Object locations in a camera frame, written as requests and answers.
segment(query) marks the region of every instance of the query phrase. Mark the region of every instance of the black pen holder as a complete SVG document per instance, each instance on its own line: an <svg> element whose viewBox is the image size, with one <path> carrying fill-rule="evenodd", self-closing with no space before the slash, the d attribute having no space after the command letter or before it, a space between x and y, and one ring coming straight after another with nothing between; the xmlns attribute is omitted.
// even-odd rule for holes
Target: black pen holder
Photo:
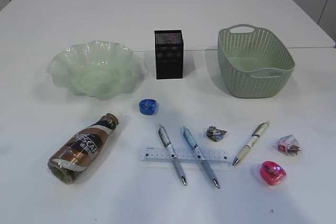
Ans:
<svg viewBox="0 0 336 224"><path fill-rule="evenodd" d="M156 79L183 78L183 37L181 30L155 31Z"/></svg>

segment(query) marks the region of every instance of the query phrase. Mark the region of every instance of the white pen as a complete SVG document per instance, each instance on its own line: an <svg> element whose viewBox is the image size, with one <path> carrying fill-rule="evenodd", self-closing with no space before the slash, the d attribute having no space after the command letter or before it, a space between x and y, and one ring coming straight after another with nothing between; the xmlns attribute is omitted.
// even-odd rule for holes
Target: white pen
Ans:
<svg viewBox="0 0 336 224"><path fill-rule="evenodd" d="M185 174L183 172L181 163L177 157L177 155L175 154L174 148L172 143L170 142L170 139L168 137L168 134L165 130L165 128L163 127L162 124L160 124L160 128L159 128L159 136L161 138L161 141L164 145L164 147L167 149L169 155L172 158L172 163L174 165L174 168L179 176L179 178L182 180L183 184L186 186L187 185L187 180L185 178Z"/></svg>
<svg viewBox="0 0 336 224"><path fill-rule="evenodd" d="M254 146L254 144L259 140L259 138L261 137L261 135L263 135L264 132L268 129L269 124L270 124L270 122L267 121L266 123L262 123L261 125L259 125L257 127L257 129L252 134L252 137L250 138L250 140L247 142L247 144L238 153L238 155L235 158L235 160L233 161L232 165L235 166L241 160L243 160L243 158L247 155L247 153L249 153L249 151Z"/></svg>
<svg viewBox="0 0 336 224"><path fill-rule="evenodd" d="M188 145L190 146L190 148L195 153L197 153L198 158L201 160L201 165L203 166L204 171L208 175L211 182L214 183L214 185L218 189L220 189L220 185L218 183L218 179L216 178L216 175L215 175L214 171L211 169L209 162L205 159L204 155L202 154L201 149L197 145L197 143L194 140L192 134L190 133L190 131L185 126L183 126L183 136L184 136L184 139L187 141Z"/></svg>

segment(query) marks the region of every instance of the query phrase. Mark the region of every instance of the pen grip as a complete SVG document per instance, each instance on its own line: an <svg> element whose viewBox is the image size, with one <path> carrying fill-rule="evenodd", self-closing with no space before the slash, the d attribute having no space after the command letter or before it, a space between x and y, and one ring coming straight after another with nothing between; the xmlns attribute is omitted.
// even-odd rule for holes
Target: pen grip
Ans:
<svg viewBox="0 0 336 224"><path fill-rule="evenodd" d="M180 163L179 159L175 158L175 159L173 159L172 162L173 162L173 166L175 167L175 170L176 170L178 176L179 177L182 177L182 176L185 177L185 174L183 172L183 169L182 169L182 166L181 166L181 163Z"/></svg>
<svg viewBox="0 0 336 224"><path fill-rule="evenodd" d="M203 166L205 172L207 173L210 179L217 179L214 171L211 169L208 161L202 161L201 165Z"/></svg>
<svg viewBox="0 0 336 224"><path fill-rule="evenodd" d="M183 126L183 137L191 149L194 149L197 147L196 141L194 140L190 131L185 126Z"/></svg>
<svg viewBox="0 0 336 224"><path fill-rule="evenodd" d="M258 140L259 140L259 137L257 137L257 136L252 136L252 137L250 138L250 140L247 142L246 145L247 145L248 147L252 148L253 145L255 145L255 143L256 143Z"/></svg>
<svg viewBox="0 0 336 224"><path fill-rule="evenodd" d="M167 131L162 126L162 124L160 124L159 136L163 143L163 146L167 149L169 156L171 156L172 158L175 158L176 154L175 154L174 148L172 146L172 143L170 142Z"/></svg>
<svg viewBox="0 0 336 224"><path fill-rule="evenodd" d="M237 158L239 158L239 160L243 160L247 153L249 153L250 149L251 148L248 145L245 145L237 155Z"/></svg>

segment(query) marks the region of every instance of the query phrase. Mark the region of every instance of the transparent ruler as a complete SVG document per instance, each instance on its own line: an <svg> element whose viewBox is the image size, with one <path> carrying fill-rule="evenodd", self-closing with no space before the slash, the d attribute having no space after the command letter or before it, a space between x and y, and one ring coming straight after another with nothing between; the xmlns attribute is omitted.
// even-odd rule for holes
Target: transparent ruler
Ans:
<svg viewBox="0 0 336 224"><path fill-rule="evenodd" d="M202 161L201 155L199 155L198 151L193 151L188 148L174 148L174 150L180 162L194 163ZM229 158L226 150L202 149L202 154L204 159L208 160L209 162L232 166L231 159ZM154 162L171 162L172 157L168 154L165 148L148 147L144 150L142 160Z"/></svg>

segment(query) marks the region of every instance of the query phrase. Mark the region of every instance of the pen tip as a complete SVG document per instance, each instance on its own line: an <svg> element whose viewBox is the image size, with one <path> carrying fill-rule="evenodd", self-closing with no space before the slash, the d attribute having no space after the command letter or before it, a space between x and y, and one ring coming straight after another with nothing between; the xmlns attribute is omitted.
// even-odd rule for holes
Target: pen tip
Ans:
<svg viewBox="0 0 336 224"><path fill-rule="evenodd" d="M236 164L238 164L238 162L239 162L239 158L237 157L237 158L235 158L235 160L233 161L232 165L235 166Z"/></svg>
<svg viewBox="0 0 336 224"><path fill-rule="evenodd" d="M183 182L183 184L186 186L186 185L187 185L187 180L185 179L184 176L182 176L181 178L182 178L182 182Z"/></svg>
<svg viewBox="0 0 336 224"><path fill-rule="evenodd" d="M220 185L219 185L219 183L218 183L218 181L214 178L214 184L215 184L215 186L218 188L218 189L220 189Z"/></svg>

